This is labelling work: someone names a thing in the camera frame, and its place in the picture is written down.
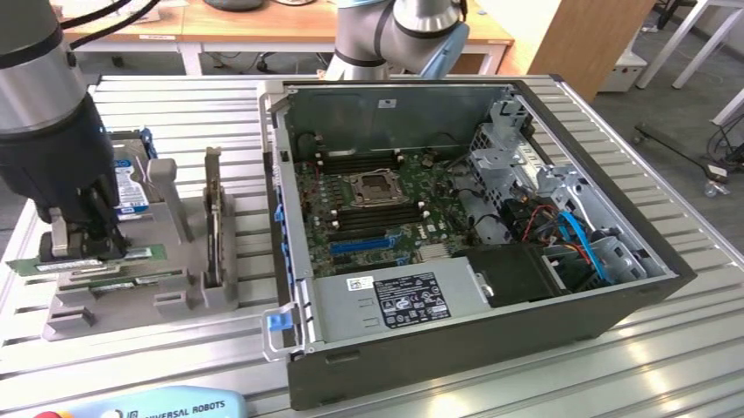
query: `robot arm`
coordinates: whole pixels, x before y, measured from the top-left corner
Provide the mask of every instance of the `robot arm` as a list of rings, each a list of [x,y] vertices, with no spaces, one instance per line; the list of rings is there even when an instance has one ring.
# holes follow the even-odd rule
[[[442,78],[470,28],[466,0],[346,0],[338,5],[337,54],[326,79],[387,78],[387,62]]]
[[[0,177],[52,224],[41,261],[124,256],[112,156],[48,0],[0,0]]]

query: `floor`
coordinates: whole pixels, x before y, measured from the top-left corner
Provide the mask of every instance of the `floor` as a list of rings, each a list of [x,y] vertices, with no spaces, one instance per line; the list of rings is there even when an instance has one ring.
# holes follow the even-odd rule
[[[651,60],[675,29],[676,26],[669,24],[659,33],[643,33],[636,44],[636,53]],[[624,138],[633,137],[635,125],[645,121],[704,154],[707,139],[716,131],[709,119],[744,87],[744,61],[729,56],[725,51],[719,51],[707,60],[685,88],[675,90],[671,87],[672,81],[703,45],[701,39],[692,35],[687,37],[677,53],[644,91],[633,88],[628,93],[601,94],[596,98],[596,110]],[[111,54],[82,54],[84,72],[120,75],[183,74],[180,60],[175,59],[174,54],[131,53],[123,57],[126,65],[116,68],[112,65]],[[206,74],[259,74],[255,70],[255,54],[224,54],[215,57],[224,66],[212,57],[202,54]],[[269,68],[279,73],[314,73],[321,68],[314,54],[277,54],[266,62]],[[744,138],[744,123],[740,125],[732,134],[739,141]],[[740,227],[737,217],[737,211],[744,205],[744,179],[732,179],[729,196],[709,199],[704,196],[704,177],[699,168],[655,143],[643,143],[639,145],[639,151],[719,228],[724,237],[740,251],[744,251],[744,228]],[[0,185],[0,253],[4,251],[21,207],[23,199],[13,196],[4,185]]]

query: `motherboard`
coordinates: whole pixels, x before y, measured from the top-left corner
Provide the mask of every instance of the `motherboard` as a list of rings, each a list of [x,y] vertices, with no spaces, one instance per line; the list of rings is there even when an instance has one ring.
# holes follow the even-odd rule
[[[476,246],[476,219],[454,187],[468,171],[433,149],[297,163],[315,276],[405,266]]]

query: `wooden desk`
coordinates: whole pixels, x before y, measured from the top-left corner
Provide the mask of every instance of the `wooden desk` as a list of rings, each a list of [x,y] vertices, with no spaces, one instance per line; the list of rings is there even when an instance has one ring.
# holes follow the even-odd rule
[[[68,42],[116,24],[123,17],[106,17],[90,24],[66,30]],[[184,8],[174,7],[160,10],[156,22],[131,24],[108,37],[83,45],[83,52],[180,52],[178,42],[182,40],[184,27]]]
[[[244,13],[212,9],[190,0],[184,11],[183,42],[179,47],[186,73],[200,75],[202,52],[333,52],[337,37],[337,6],[329,0],[301,7],[267,1],[261,10]],[[480,74],[496,74],[513,38],[480,6],[469,0],[470,39],[465,53],[482,54]]]

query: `slotted aluminum surface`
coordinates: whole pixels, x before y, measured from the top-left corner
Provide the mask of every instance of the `slotted aluminum surface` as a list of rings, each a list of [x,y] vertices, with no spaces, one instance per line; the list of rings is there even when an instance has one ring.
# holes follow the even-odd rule
[[[3,264],[0,415],[25,417],[175,384],[238,391],[251,416],[744,414],[741,257],[572,90],[550,78],[525,82],[699,273],[667,301],[596,340],[330,407],[290,410],[285,366],[265,361],[257,316],[275,306],[277,294],[255,79],[107,77],[94,93],[103,121],[111,129],[150,127],[162,157],[179,164],[183,196],[200,194],[204,147],[222,146],[222,178],[238,198],[240,308],[204,320],[48,343],[39,334],[51,277],[23,280]],[[536,138],[561,159],[540,127]],[[5,260],[32,256],[44,229],[27,205]]]

